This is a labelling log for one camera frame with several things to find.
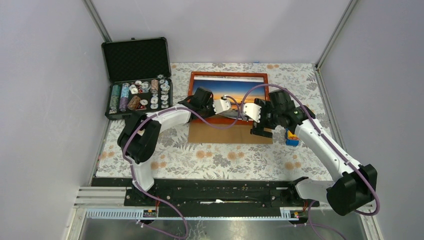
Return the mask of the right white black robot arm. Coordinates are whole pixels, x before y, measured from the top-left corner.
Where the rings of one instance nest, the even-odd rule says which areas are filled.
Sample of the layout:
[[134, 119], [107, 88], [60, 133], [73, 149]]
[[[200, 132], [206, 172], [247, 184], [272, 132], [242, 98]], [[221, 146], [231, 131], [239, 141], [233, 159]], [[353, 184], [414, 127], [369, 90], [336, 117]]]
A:
[[253, 120], [251, 134], [271, 138], [272, 133], [265, 129], [281, 126], [289, 130], [312, 150], [331, 176], [330, 181], [308, 177], [295, 180], [286, 193], [287, 201], [293, 206], [305, 200], [327, 203], [340, 216], [359, 213], [359, 208], [375, 201], [369, 215], [376, 215], [381, 207], [376, 193], [377, 170], [349, 155], [326, 133], [314, 113], [287, 89], [277, 87], [268, 98], [242, 103], [242, 112]]

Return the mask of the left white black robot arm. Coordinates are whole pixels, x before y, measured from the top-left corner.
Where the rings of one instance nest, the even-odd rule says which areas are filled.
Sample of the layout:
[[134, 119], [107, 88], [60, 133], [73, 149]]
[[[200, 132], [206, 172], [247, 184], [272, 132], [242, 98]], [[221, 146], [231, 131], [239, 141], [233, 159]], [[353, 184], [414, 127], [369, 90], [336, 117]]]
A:
[[132, 181], [138, 189], [135, 197], [142, 205], [148, 206], [155, 200], [155, 192], [151, 189], [154, 178], [150, 158], [160, 133], [199, 117], [214, 116], [213, 102], [213, 93], [199, 87], [193, 95], [174, 106], [155, 112], [134, 113], [125, 120], [117, 144], [121, 147], [123, 159], [130, 164]]

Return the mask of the brown frame backing board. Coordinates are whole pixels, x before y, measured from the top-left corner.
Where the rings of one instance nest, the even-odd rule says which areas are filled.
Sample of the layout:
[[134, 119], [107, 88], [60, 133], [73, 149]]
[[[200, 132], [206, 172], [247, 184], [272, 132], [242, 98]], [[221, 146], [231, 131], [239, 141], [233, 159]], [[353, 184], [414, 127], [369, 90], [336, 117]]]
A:
[[194, 122], [189, 125], [188, 142], [198, 144], [265, 144], [273, 143], [272, 138], [251, 134], [250, 125], [236, 124], [231, 128], [217, 129], [206, 123]]

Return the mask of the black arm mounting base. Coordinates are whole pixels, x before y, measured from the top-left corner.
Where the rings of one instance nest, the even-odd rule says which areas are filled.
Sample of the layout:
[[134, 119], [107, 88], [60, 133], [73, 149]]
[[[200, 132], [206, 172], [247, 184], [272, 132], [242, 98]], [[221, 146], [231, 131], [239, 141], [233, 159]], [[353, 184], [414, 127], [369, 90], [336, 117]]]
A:
[[323, 197], [301, 197], [295, 189], [300, 181], [158, 178], [142, 193], [130, 178], [95, 177], [91, 186], [122, 187], [123, 205], [146, 207], [147, 218], [295, 218], [290, 211], [328, 206]]

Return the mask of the orange wooden photo frame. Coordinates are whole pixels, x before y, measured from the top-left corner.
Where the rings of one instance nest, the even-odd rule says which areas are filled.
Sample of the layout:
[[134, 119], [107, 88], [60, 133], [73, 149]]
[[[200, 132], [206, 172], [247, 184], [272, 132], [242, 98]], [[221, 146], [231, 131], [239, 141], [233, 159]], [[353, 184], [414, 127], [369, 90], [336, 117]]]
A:
[[199, 87], [202, 87], [212, 92], [214, 100], [229, 95], [241, 106], [242, 103], [253, 103], [255, 99], [268, 101], [270, 91], [267, 86], [252, 89], [267, 83], [266, 73], [193, 71], [188, 95], [193, 95]]

